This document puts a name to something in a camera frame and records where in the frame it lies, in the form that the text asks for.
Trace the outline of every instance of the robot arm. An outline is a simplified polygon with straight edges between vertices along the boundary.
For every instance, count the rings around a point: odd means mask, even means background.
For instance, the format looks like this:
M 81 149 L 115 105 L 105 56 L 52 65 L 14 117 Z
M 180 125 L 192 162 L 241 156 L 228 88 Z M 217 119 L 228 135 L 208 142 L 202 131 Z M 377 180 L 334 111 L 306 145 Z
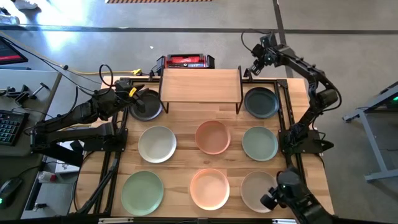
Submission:
M 286 45 L 277 44 L 274 34 L 268 34 L 261 38 L 261 44 L 257 44 L 252 50 L 253 56 L 257 58 L 251 67 L 252 73 L 259 75 L 264 66 L 274 64 L 275 67 L 285 65 L 290 67 L 308 81 L 308 95 L 310 107 L 300 121 L 289 129 L 286 135 L 285 145 L 294 146 L 306 138 L 310 124 L 317 116 L 341 97 L 337 88 L 325 76 L 325 72 L 304 61 L 304 58 L 296 56 L 295 52 Z M 324 90 L 317 92 L 320 84 Z
M 303 58 L 295 55 L 294 51 L 286 45 L 277 44 L 274 34 L 268 34 L 261 38 L 261 44 L 257 44 L 251 51 L 256 61 L 251 67 L 251 72 L 259 75 L 265 66 L 288 66 L 303 76 L 308 81 L 308 95 L 310 107 L 298 123 L 295 123 L 284 135 L 281 148 L 285 155 L 291 156 L 300 143 L 308 139 L 311 131 L 309 126 L 323 112 L 336 109 L 341 104 L 341 95 L 337 88 L 325 76 L 322 70 L 310 65 Z M 317 91 L 323 85 L 324 90 Z M 340 99 L 339 105 L 327 109 Z M 312 139 L 322 144 L 322 149 L 333 147 L 333 143 L 319 139 Z M 299 175 L 299 171 L 291 164 L 287 170 L 277 174 L 277 187 L 269 189 L 269 194 L 261 198 L 261 203 L 270 210 L 278 204 L 282 208 L 289 207 L 300 224 L 332 224 L 332 223 L 377 223 L 359 220 L 349 220 L 330 215 L 315 198 Z
M 145 112 L 145 105 L 140 100 L 146 90 L 140 91 L 144 85 L 133 86 L 129 80 L 118 81 L 115 89 L 107 88 L 95 91 L 91 99 L 76 106 L 64 115 L 40 121 L 30 131 L 30 147 L 55 159 L 74 166 L 80 166 L 81 153 L 76 153 L 58 145 L 58 142 L 81 140 L 85 142 L 86 151 L 112 151 L 124 136 L 117 130 L 115 123 L 105 123 L 97 128 L 58 131 L 74 124 L 90 124 L 98 118 L 107 121 L 118 111 L 127 106 L 135 105 Z

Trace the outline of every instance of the concrete floor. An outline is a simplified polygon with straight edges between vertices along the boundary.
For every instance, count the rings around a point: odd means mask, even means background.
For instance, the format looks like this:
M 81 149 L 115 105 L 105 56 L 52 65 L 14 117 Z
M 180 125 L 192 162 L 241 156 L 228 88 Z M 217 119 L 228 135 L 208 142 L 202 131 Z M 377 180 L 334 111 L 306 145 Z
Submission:
M 272 0 L 215 0 L 184 4 L 104 4 L 103 1 L 39 1 L 40 10 L 25 11 L 26 24 L 95 27 L 215 27 L 276 29 Z M 397 29 L 395 0 L 279 0 L 286 29 Z M 217 68 L 248 67 L 253 58 L 241 45 L 240 34 L 136 33 L 136 32 L 29 32 L 7 31 L 8 35 L 62 64 L 96 71 L 101 63 L 113 70 L 148 71 L 161 55 L 203 52 L 216 59 Z M 249 46 L 260 35 L 247 34 Z M 335 213 L 396 223 L 398 177 L 367 184 L 363 175 L 378 167 L 359 121 L 345 124 L 341 117 L 362 106 L 383 88 L 397 81 L 396 35 L 286 35 L 287 43 L 306 61 L 317 64 L 340 89 L 343 105 L 317 119 L 335 147 L 325 153 L 326 175 Z M 51 70 L 29 57 L 26 66 Z M 286 77 L 284 68 L 267 67 L 262 77 Z M 71 76 L 88 88 L 99 85 Z M 90 77 L 99 81 L 97 76 Z M 74 87 L 62 81 L 50 114 L 65 113 Z M 79 102 L 87 100 L 81 95 Z M 398 152 L 389 152 L 395 157 Z M 48 185 L 38 202 L 50 208 L 24 214 L 24 218 L 64 215 L 70 205 L 70 185 Z M 56 200 L 48 195 L 63 195 Z

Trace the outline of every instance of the light green plate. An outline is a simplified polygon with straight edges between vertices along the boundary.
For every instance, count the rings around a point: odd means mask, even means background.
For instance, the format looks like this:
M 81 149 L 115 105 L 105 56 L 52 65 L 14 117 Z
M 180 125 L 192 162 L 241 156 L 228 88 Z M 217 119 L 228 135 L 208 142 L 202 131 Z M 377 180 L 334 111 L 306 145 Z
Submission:
M 163 183 L 156 174 L 139 171 L 131 175 L 124 184 L 122 205 L 131 215 L 148 215 L 160 205 L 163 194 Z
M 245 153 L 255 161 L 268 161 L 278 151 L 278 140 L 272 131 L 258 126 L 244 133 L 242 147 Z

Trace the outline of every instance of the white plate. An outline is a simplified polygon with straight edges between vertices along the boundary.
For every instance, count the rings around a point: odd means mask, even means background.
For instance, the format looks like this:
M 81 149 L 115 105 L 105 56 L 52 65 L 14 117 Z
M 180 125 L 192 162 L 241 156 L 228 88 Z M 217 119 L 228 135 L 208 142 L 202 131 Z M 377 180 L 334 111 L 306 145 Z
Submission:
M 177 139 L 174 133 L 164 126 L 147 129 L 138 141 L 139 154 L 151 163 L 160 163 L 170 159 L 176 147 Z

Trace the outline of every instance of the bowl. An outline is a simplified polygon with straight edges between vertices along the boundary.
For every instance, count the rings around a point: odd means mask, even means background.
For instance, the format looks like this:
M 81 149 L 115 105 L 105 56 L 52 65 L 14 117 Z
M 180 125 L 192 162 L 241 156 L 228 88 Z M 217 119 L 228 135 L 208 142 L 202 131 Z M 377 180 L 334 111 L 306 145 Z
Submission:
M 244 133 L 242 147 L 246 155 L 255 161 L 268 161 L 278 151 L 278 140 L 272 131 L 257 126 Z
M 228 148 L 231 142 L 231 134 L 223 123 L 206 121 L 197 129 L 195 142 L 204 153 L 217 155 Z
M 229 183 L 225 175 L 216 169 L 203 169 L 191 181 L 192 200 L 204 210 L 221 208 L 229 197 Z
M 279 110 L 279 100 L 267 88 L 256 87 L 244 96 L 244 107 L 253 116 L 261 119 L 272 117 Z
M 147 129 L 138 141 L 139 154 L 151 163 L 160 163 L 170 159 L 176 147 L 177 139 L 174 133 L 164 126 Z
M 254 171 L 242 181 L 241 184 L 241 196 L 243 202 L 253 211 L 259 213 L 270 212 L 267 207 L 263 206 L 260 202 L 260 198 L 268 194 L 268 190 L 273 187 L 277 187 L 275 178 L 266 172 Z
M 162 112 L 162 105 L 158 99 L 159 94 L 154 90 L 147 90 L 141 100 L 145 104 L 145 113 L 141 113 L 135 105 L 129 107 L 129 112 L 133 118 L 139 121 L 150 121 L 158 117 Z
M 124 209 L 134 216 L 152 213 L 162 202 L 164 186 L 158 175 L 139 171 L 124 183 L 121 201 Z

